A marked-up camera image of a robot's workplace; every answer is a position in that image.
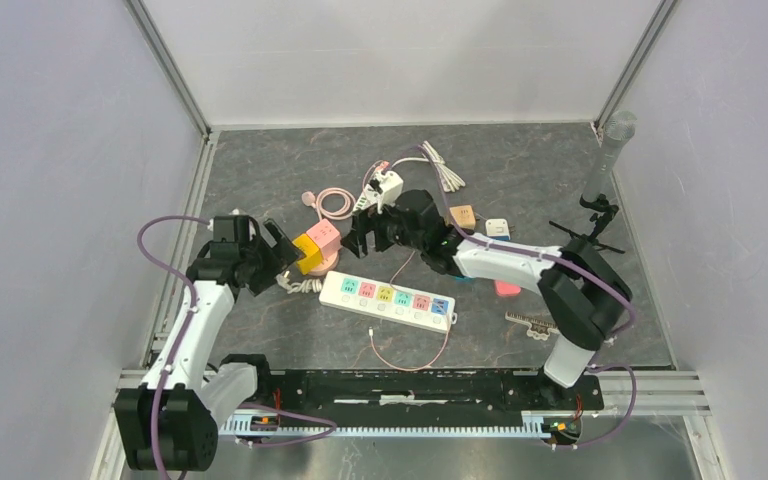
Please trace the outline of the pink round socket stack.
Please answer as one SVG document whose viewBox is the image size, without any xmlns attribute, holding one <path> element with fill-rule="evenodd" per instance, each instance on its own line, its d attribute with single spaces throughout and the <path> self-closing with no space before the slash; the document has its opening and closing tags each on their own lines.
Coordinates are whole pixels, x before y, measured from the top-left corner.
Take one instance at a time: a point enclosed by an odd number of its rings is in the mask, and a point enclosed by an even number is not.
<svg viewBox="0 0 768 480">
<path fill-rule="evenodd" d="M 334 252 L 333 254 L 324 257 L 323 261 L 312 268 L 307 275 L 313 276 L 313 277 L 323 277 L 325 276 L 329 271 L 332 271 L 335 269 L 339 261 L 339 253 Z"/>
</svg>

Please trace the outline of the yellow cube adapter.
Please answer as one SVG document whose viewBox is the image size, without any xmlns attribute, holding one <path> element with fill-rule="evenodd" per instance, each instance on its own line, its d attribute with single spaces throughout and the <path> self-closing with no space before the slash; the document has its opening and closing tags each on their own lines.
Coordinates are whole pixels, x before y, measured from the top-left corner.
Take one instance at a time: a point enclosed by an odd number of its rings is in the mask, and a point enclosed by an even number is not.
<svg viewBox="0 0 768 480">
<path fill-rule="evenodd" d="M 307 233 L 296 237 L 292 244 L 300 252 L 300 257 L 295 265 L 302 275 L 310 274 L 323 262 L 324 257 L 321 248 Z"/>
</svg>

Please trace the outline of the large white power strip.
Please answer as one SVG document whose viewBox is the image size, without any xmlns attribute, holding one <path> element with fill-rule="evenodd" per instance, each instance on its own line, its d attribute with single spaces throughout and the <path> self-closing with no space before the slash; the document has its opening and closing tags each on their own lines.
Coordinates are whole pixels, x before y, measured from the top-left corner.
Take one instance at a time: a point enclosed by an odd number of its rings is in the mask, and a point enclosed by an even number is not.
<svg viewBox="0 0 768 480">
<path fill-rule="evenodd" d="M 452 297 L 336 271 L 325 276 L 318 298 L 324 306 L 440 334 L 458 320 Z"/>
</svg>

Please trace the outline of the tan cube adapter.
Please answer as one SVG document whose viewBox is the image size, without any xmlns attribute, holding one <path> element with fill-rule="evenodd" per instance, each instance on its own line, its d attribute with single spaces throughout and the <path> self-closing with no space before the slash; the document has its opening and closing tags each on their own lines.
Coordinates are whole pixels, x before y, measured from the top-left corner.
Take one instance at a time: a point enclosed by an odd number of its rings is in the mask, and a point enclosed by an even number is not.
<svg viewBox="0 0 768 480">
<path fill-rule="evenodd" d="M 477 217 L 471 205 L 457 205 L 449 208 L 448 223 L 464 230 L 476 229 Z"/>
</svg>

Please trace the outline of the white square plug adapter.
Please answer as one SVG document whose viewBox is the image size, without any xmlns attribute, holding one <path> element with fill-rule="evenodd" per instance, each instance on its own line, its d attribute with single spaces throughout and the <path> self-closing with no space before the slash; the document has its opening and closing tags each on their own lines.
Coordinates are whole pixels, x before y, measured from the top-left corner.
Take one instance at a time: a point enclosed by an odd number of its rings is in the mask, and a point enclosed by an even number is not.
<svg viewBox="0 0 768 480">
<path fill-rule="evenodd" d="M 511 231 L 509 223 L 504 218 L 488 218 L 484 221 L 485 234 L 494 240 L 509 241 Z"/>
</svg>

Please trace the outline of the pink plug adapter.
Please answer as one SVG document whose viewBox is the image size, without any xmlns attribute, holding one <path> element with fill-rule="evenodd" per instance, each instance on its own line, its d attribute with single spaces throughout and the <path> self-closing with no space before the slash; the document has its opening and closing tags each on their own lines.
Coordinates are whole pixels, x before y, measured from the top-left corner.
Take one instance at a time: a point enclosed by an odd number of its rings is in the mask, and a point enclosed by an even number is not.
<svg viewBox="0 0 768 480">
<path fill-rule="evenodd" d="M 503 281 L 495 281 L 494 290 L 496 295 L 501 298 L 515 297 L 521 293 L 519 286 Z"/>
</svg>

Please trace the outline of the small white power strip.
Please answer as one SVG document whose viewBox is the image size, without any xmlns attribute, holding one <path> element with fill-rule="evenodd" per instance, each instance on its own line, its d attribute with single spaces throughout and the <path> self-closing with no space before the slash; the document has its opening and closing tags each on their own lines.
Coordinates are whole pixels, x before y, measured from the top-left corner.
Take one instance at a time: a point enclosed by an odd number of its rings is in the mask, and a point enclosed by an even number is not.
<svg viewBox="0 0 768 480">
<path fill-rule="evenodd" d="M 367 210 L 369 208 L 381 209 L 383 200 L 380 193 L 374 186 L 375 181 L 381 182 L 386 179 L 386 175 L 380 168 L 374 168 L 366 174 L 363 180 L 361 192 L 354 204 L 353 213 Z"/>
</svg>

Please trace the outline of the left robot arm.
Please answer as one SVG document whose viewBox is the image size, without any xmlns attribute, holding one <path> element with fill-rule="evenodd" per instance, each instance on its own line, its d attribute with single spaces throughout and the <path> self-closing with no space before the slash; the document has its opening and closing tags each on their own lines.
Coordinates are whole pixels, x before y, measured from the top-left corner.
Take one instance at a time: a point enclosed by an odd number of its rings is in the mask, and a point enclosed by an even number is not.
<svg viewBox="0 0 768 480">
<path fill-rule="evenodd" d="M 113 410 L 127 465 L 133 470 L 203 472 L 212 464 L 220 426 L 243 401 L 266 405 L 273 379 L 252 360 L 222 365 L 204 379 L 210 353 L 241 291 L 257 296 L 275 285 L 302 252 L 271 218 L 243 214 L 208 221 L 212 238 L 181 272 L 148 252 L 146 259 L 181 280 L 185 288 L 170 337 L 139 384 L 121 389 Z"/>
</svg>

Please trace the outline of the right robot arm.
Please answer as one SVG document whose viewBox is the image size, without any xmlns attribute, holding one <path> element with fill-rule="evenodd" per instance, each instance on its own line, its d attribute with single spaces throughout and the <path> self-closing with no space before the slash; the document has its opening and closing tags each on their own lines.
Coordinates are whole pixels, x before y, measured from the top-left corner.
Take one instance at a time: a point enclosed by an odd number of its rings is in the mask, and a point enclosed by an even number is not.
<svg viewBox="0 0 768 480">
<path fill-rule="evenodd" d="M 341 244 L 358 258 L 409 248 L 439 274 L 501 281 L 540 296 L 559 330 L 537 382 L 540 400 L 551 408 L 577 396 L 579 378 L 621 317 L 635 317 L 628 285 L 586 240 L 536 247 L 492 239 L 445 220 L 425 190 L 354 213 Z"/>
</svg>

